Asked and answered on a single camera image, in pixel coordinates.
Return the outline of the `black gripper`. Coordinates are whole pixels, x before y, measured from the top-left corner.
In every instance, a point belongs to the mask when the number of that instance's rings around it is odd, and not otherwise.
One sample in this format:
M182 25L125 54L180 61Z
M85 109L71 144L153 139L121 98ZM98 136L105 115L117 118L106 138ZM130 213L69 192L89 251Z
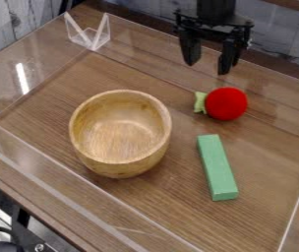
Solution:
M230 67L237 64L241 48L249 46L255 25L251 19L236 13L236 0L196 0L193 10L178 8L173 14L174 30L188 66L200 58L202 40L222 42L217 74L228 74Z

